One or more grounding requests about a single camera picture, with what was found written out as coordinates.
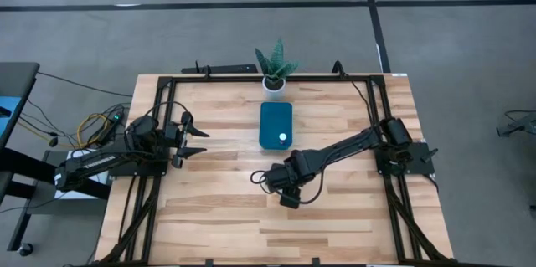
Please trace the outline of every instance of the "wooden tabletop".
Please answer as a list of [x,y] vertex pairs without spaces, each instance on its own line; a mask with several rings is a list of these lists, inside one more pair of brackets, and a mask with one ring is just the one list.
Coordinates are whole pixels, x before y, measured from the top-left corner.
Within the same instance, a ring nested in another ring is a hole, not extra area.
[[[129,121],[152,107],[158,76],[138,77]],[[387,74],[385,82],[393,115],[402,118],[414,140],[421,139],[408,78]],[[367,98],[365,85],[356,85]],[[320,149],[370,126],[365,104],[348,82],[287,82],[286,93],[293,105],[290,150]],[[379,92],[374,93],[381,111]],[[189,137],[188,145],[208,151],[185,161],[183,169],[170,166],[162,178],[149,263],[204,264],[214,259],[215,264],[310,264],[314,257],[323,264],[396,262],[384,184],[371,151],[330,165],[320,198],[297,210],[283,208],[277,195],[266,195],[250,182],[253,171],[268,170],[290,154],[263,151],[259,145],[264,99],[260,83],[178,83],[175,100],[193,113],[196,127],[210,134]],[[182,112],[175,106],[172,120],[178,121]],[[406,178],[415,221],[451,257],[436,188],[422,176]],[[121,177],[112,185],[96,259],[117,242],[130,181]],[[307,184],[302,199],[314,195],[318,184],[318,178]],[[144,228],[135,259],[141,257]],[[411,257],[403,222],[401,228],[406,256]]]

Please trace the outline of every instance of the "yellow wire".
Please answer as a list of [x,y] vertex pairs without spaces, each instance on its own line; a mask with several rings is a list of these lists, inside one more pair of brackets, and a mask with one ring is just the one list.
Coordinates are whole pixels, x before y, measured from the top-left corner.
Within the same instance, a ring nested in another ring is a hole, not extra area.
[[102,130],[106,130],[106,128],[108,128],[108,125],[110,124],[110,121],[108,121],[108,118],[106,118],[106,116],[102,115],[102,114],[92,114],[90,116],[88,116],[87,118],[85,118],[85,120],[83,120],[80,125],[78,126],[78,129],[76,130],[76,140],[78,141],[78,147],[79,148],[85,148],[87,147],[88,145],[94,143],[95,141],[97,141],[99,139],[99,135],[93,137],[91,140],[87,141],[87,142],[82,142],[82,128],[84,128],[85,126],[85,123],[94,119],[94,118],[101,118],[103,121],[104,121],[104,128]]
[[[36,136],[38,136],[38,137],[40,137],[40,138],[42,138],[42,139],[44,139],[44,140],[50,142],[50,139],[49,139],[48,137],[46,137],[46,136],[44,136],[44,135],[41,135],[40,133],[38,133],[38,132],[35,131],[34,129],[32,129],[32,128],[26,126],[26,125],[24,125],[22,122],[17,121],[17,124],[21,125],[21,126],[24,127],[26,130],[32,132],[34,135],[36,135]],[[58,146],[66,147],[66,148],[69,148],[69,149],[72,148],[71,145],[67,145],[67,144],[58,144]]]

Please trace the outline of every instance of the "plant leaf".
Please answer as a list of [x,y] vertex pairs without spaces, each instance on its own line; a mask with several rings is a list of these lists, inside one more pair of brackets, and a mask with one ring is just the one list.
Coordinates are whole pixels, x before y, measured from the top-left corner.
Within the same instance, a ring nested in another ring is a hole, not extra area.
[[274,68],[273,73],[277,72],[283,66],[283,54],[283,41],[279,38],[270,58],[271,66]]
[[270,61],[267,58],[265,58],[265,56],[258,49],[255,49],[255,55],[257,56],[257,60],[259,61],[260,69],[262,70],[262,73],[264,75],[272,74]]
[[297,62],[287,63],[285,66],[281,67],[277,71],[276,75],[280,79],[285,79],[287,76],[291,75],[294,71],[296,71],[297,68],[298,68],[298,63]]

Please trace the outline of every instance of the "gray floor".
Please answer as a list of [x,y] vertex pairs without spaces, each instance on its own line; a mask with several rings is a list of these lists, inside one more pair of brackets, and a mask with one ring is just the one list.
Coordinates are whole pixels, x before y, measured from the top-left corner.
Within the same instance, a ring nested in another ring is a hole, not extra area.
[[[7,5],[249,2],[270,0],[0,0]],[[536,260],[536,141],[499,139],[502,112],[534,109],[536,7],[379,8],[393,72],[408,73],[435,158],[441,203],[455,256],[463,261],[532,266]],[[0,60],[35,61],[42,71],[130,93],[137,74],[200,64],[254,63],[254,47],[278,37],[302,71],[379,72],[367,8],[0,13]],[[31,99],[65,131],[124,99],[39,77]],[[25,111],[38,115],[32,107]],[[9,146],[41,157],[41,140],[19,128]],[[0,210],[21,205],[6,198]],[[18,212],[0,226],[12,228]],[[101,216],[37,216],[28,258],[0,252],[2,266],[82,264]],[[10,230],[0,231],[7,245]]]

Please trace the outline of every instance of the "black metal frame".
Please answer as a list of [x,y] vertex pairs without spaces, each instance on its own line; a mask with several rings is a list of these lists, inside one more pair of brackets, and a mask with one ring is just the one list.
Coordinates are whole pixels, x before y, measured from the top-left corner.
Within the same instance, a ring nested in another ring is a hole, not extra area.
[[[374,85],[377,85],[379,88],[379,93],[380,93],[380,97],[382,100],[384,116],[385,117],[391,116],[387,90],[385,86],[384,77],[382,75],[347,75],[344,73],[342,65],[338,62],[333,66],[332,73],[337,73],[338,75],[334,75],[334,74],[331,74],[331,75],[329,74],[328,75],[293,75],[293,76],[288,77],[286,80],[289,82],[297,82],[297,81],[364,82],[365,85],[367,86],[368,102],[369,102],[371,113],[372,113],[373,124],[371,125],[376,125],[379,123],[378,106],[374,97]],[[158,78],[157,93],[155,96],[154,105],[159,105],[162,103],[162,95],[163,95],[164,88],[169,88],[166,101],[173,101],[175,97],[175,91],[177,89],[177,84],[179,83],[210,83],[210,82],[228,82],[228,83],[259,82],[260,83],[261,81],[262,81],[262,75],[251,75],[251,76],[248,76],[248,75],[246,76],[244,75],[211,75],[209,73],[209,70],[205,72],[204,76],[201,76],[201,75],[182,76],[182,77],[163,76],[163,77]],[[173,111],[173,104],[167,104],[165,112],[164,112],[164,122],[162,124],[164,126],[164,129],[172,121],[171,120],[172,111]],[[153,117],[158,118],[158,114],[159,114],[159,110],[155,110],[153,112]],[[418,225],[415,223],[413,219],[413,212],[412,212],[411,203],[410,203],[410,195],[409,195],[409,191],[407,188],[407,183],[405,181],[404,173],[402,172],[399,175],[397,175],[401,200],[394,191],[393,183],[391,180],[391,174],[386,173],[386,172],[382,174],[381,171],[379,171],[379,173],[384,179],[386,198],[388,200],[389,217],[390,217],[390,221],[392,224],[394,245],[396,248],[396,254],[397,254],[397,259],[399,261],[399,264],[411,264],[413,266],[484,266],[484,265],[477,265],[477,264],[457,263],[455,260],[448,259],[445,256],[443,256],[441,253],[439,253],[439,251],[437,251],[434,245],[430,243],[430,241],[428,241],[424,233],[422,233],[422,231],[419,229]],[[152,242],[152,232],[154,230],[154,222],[155,222],[156,212],[157,212],[156,203],[158,200],[158,193],[160,189],[161,180],[162,178],[160,176],[154,177],[151,196],[147,199],[147,201],[151,201],[153,205],[147,209],[147,202],[144,205],[142,205],[142,202],[143,202],[142,195],[144,194],[146,186],[147,186],[147,177],[140,178],[140,183],[138,185],[137,197],[136,197],[136,202],[134,204],[134,213],[133,213],[133,220],[135,220],[136,222],[133,221],[133,224],[127,230],[127,232],[129,232],[130,234],[130,236],[128,237],[130,241],[129,240],[124,241],[127,243],[125,261],[104,263],[104,265],[108,265],[108,266],[148,265],[149,253],[151,250],[151,242]],[[133,260],[134,245],[136,242],[137,230],[139,228],[139,225],[142,219],[146,215],[147,215],[147,227],[145,229],[144,241],[143,241],[143,246],[142,246],[142,257],[141,259]],[[404,244],[403,244],[402,234],[400,232],[398,215],[400,215],[402,219],[405,221],[405,223],[408,225],[408,229],[410,231],[410,242],[411,242],[411,248],[413,252],[413,259],[407,259],[405,256]],[[431,260],[422,259],[422,254],[420,251],[421,248],[426,252],[426,254],[429,256]],[[212,260],[207,259],[206,265],[211,265],[211,264],[213,264]],[[313,259],[313,265],[320,266],[320,262],[317,258]],[[335,264],[334,266],[357,267],[357,266],[363,266],[363,264]]]

